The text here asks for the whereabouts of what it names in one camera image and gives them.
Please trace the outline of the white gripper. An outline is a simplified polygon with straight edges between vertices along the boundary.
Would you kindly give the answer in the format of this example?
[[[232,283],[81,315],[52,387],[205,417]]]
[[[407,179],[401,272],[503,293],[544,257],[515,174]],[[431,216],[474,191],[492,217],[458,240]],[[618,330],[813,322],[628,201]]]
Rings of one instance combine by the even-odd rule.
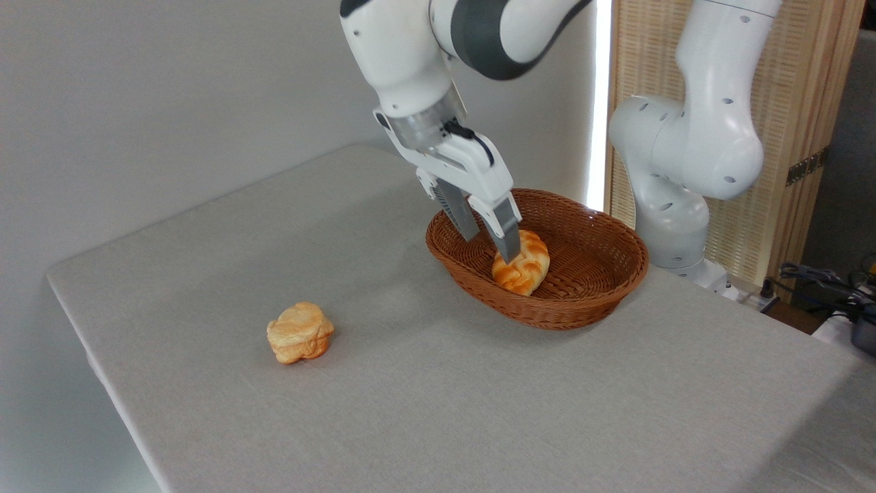
[[[407,162],[432,200],[440,203],[461,237],[469,242],[479,233],[472,209],[478,212],[501,258],[510,264],[521,250],[521,215],[513,194],[513,178],[497,147],[485,135],[450,137],[431,149],[407,149],[395,134],[392,144]],[[463,192],[469,194],[468,202]]]

